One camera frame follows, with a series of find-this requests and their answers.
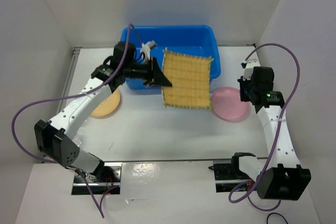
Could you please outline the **pink plastic plate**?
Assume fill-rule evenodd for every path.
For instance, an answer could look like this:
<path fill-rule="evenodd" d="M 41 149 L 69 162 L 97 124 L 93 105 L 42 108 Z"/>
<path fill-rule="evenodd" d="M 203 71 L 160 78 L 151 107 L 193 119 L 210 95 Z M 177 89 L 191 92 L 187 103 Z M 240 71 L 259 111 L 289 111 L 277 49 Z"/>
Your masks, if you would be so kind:
<path fill-rule="evenodd" d="M 211 96 L 212 109 L 221 119 L 229 122 L 244 120 L 250 111 L 250 105 L 240 100 L 240 91 L 233 87 L 216 89 Z"/>

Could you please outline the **bamboo woven mat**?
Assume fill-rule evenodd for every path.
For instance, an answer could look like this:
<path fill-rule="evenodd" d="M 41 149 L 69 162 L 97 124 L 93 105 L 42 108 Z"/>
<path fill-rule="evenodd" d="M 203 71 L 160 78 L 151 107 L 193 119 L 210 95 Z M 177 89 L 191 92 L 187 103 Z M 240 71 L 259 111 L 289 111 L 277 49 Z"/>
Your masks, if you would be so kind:
<path fill-rule="evenodd" d="M 162 71 L 171 87 L 162 87 L 164 106 L 210 109 L 210 71 L 213 58 L 164 49 Z"/>

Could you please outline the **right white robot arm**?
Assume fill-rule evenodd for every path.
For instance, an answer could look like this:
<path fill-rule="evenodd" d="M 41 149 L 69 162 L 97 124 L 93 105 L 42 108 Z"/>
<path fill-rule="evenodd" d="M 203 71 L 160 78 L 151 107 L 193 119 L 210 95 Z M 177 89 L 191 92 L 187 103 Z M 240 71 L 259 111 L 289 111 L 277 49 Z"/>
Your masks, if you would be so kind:
<path fill-rule="evenodd" d="M 248 177 L 257 185 L 261 199 L 298 200 L 311 181 L 293 148 L 286 121 L 283 95 L 273 90 L 274 71 L 269 67 L 245 66 L 238 79 L 240 99 L 250 102 L 263 126 L 268 158 L 262 163 L 252 153 L 238 152 L 231 158 L 235 178 Z"/>

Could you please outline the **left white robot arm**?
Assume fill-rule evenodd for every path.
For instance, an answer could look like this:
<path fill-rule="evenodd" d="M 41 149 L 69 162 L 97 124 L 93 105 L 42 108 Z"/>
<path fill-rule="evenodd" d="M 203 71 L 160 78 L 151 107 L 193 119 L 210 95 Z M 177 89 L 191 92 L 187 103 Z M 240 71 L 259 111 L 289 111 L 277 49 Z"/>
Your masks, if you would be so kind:
<path fill-rule="evenodd" d="M 140 50 L 142 62 L 138 62 L 134 57 L 135 45 L 118 42 L 113 54 L 95 68 L 81 92 L 61 112 L 47 122 L 39 120 L 35 124 L 38 149 L 64 168 L 78 171 L 93 182 L 102 180 L 108 172 L 104 161 L 81 150 L 73 139 L 91 113 L 126 79 L 142 80 L 147 87 L 172 86 L 157 59 L 150 55 L 155 47 L 153 40 L 143 44 Z"/>

